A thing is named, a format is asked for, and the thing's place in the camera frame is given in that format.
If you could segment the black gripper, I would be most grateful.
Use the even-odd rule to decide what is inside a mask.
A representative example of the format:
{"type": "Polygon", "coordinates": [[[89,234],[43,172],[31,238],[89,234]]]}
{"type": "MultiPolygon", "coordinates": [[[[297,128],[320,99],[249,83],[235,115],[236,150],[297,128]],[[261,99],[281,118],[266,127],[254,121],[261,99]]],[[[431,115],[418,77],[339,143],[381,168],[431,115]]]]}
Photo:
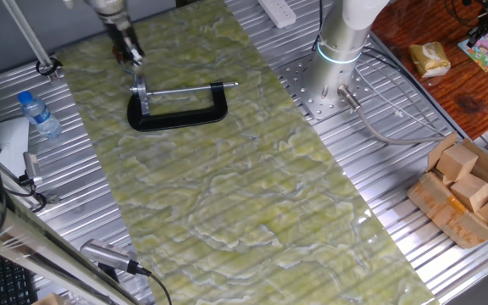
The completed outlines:
{"type": "Polygon", "coordinates": [[[136,35],[132,23],[128,20],[118,23],[103,24],[108,36],[118,51],[122,52],[122,60],[134,66],[141,66],[144,52],[135,45],[136,35]]]}

